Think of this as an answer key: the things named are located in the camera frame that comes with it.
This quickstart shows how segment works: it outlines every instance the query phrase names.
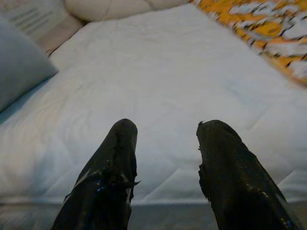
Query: pillow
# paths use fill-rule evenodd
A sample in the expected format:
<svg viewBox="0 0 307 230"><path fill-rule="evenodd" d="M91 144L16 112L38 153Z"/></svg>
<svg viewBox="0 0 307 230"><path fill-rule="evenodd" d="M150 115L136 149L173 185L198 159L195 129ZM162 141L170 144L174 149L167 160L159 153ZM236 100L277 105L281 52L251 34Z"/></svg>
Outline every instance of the pillow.
<svg viewBox="0 0 307 230"><path fill-rule="evenodd" d="M0 112L57 72L44 52L0 15Z"/></svg>
<svg viewBox="0 0 307 230"><path fill-rule="evenodd" d="M0 12L48 55L83 27L64 0L0 0Z"/></svg>
<svg viewBox="0 0 307 230"><path fill-rule="evenodd" d="M123 18L188 2L189 0L65 0L67 11L86 21Z"/></svg>

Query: bedsheet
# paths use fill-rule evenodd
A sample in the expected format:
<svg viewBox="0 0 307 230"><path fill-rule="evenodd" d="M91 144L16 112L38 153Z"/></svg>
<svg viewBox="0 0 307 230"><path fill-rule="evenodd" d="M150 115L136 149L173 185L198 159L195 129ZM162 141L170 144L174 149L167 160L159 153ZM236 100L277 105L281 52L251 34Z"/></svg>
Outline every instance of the bedsheet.
<svg viewBox="0 0 307 230"><path fill-rule="evenodd" d="M59 74L0 114L2 204L60 204L124 117L139 131L134 205L206 203L196 129L211 119L307 200L307 90L195 6L90 23L51 60Z"/></svg>

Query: patterned cloth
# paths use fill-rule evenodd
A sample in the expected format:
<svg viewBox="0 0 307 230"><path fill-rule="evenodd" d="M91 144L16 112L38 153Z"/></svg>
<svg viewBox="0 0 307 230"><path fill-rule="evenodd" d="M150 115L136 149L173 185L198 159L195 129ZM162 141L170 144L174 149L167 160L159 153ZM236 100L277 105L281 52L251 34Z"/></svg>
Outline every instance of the patterned cloth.
<svg viewBox="0 0 307 230"><path fill-rule="evenodd" d="M193 0L285 76L307 85L307 0Z"/></svg>

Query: bed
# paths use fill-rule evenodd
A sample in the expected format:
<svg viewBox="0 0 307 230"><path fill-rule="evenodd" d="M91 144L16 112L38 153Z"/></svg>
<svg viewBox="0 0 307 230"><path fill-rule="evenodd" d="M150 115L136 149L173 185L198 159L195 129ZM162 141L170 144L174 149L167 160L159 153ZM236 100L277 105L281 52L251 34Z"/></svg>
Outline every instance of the bed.
<svg viewBox="0 0 307 230"><path fill-rule="evenodd" d="M212 119L239 133L307 226L306 87L194 5L89 23L50 59L59 73L0 114L1 229L50 228L122 118L139 133L130 229L217 229L197 173L197 124Z"/></svg>

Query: mattress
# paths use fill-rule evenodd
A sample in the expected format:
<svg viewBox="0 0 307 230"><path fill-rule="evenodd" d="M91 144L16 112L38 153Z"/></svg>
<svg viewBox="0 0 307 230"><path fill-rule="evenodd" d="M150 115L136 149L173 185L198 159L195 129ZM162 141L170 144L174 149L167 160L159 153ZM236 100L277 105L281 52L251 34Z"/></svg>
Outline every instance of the mattress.
<svg viewBox="0 0 307 230"><path fill-rule="evenodd" d="M52 222L122 118L139 133L136 180L142 182L132 204L147 212L139 212L146 221L136 229L157 229L146 217L168 229L203 229L204 217L212 217L198 184L202 120L232 126L287 200L307 201L306 88L283 78L195 6L90 23L51 60L59 74L0 114L0 184L6 185L0 224L6 229L23 223L48 229L41 223ZM182 218L158 217L156 206L181 206L181 213L201 206L202 221L179 228Z"/></svg>

